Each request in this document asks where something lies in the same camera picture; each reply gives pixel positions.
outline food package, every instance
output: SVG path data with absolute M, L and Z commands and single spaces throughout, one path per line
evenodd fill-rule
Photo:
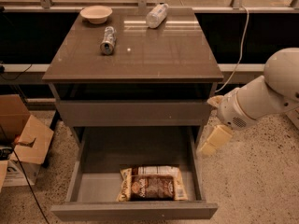
M 188 200 L 181 171 L 172 166 L 141 166 L 121 170 L 121 192 L 125 201 Z

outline gray drawer bottom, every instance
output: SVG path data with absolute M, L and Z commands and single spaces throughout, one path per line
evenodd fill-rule
M 63 221 L 211 218 L 215 203 L 201 200 L 200 176 L 189 127 L 87 128 L 63 205 L 51 211 Z M 116 202 L 121 168 L 175 165 L 188 201 Z

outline white bowl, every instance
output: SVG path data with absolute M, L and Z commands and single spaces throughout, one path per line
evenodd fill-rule
M 80 15 L 92 24 L 104 23 L 111 14 L 112 9 L 105 6 L 85 7 L 80 11 Z

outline can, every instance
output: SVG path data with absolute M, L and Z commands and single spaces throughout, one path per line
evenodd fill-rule
M 105 28 L 104 38 L 100 46 L 103 54 L 111 55 L 113 53 L 116 42 L 115 34 L 116 30 L 113 26 L 108 26 L 107 28 Z

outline box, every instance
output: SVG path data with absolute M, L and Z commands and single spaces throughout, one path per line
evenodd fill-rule
M 19 95 L 0 95 L 0 144 L 12 143 L 19 135 L 20 145 L 15 146 L 23 168 L 34 184 L 48 153 L 53 131 L 30 114 Z M 9 161 L 0 161 L 1 187 L 27 185 L 15 154 Z

